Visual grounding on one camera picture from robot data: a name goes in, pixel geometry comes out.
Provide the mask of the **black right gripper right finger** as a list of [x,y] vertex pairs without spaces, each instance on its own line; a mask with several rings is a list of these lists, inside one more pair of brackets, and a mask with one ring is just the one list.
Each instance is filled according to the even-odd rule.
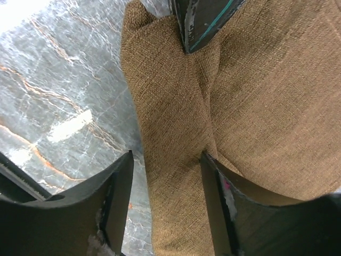
[[301,201],[200,158],[215,255],[340,255],[340,194]]

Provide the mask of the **brown cloth napkin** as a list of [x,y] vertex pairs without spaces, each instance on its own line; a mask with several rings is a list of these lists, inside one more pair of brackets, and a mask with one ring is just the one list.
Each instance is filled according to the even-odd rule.
[[121,66],[141,131],[156,255],[213,255],[199,158],[276,193],[340,188],[340,1],[246,1],[185,55],[175,17],[127,4]]

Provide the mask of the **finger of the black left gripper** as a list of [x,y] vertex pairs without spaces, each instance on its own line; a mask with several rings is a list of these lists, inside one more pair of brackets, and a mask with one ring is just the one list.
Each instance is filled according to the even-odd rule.
[[184,52],[192,54],[205,47],[244,2],[244,0],[170,0],[169,9],[177,18]]

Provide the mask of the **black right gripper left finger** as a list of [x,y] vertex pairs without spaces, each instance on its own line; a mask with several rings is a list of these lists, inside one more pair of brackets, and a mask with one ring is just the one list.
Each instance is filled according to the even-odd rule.
[[1,199],[1,255],[122,255],[134,158],[45,201]]

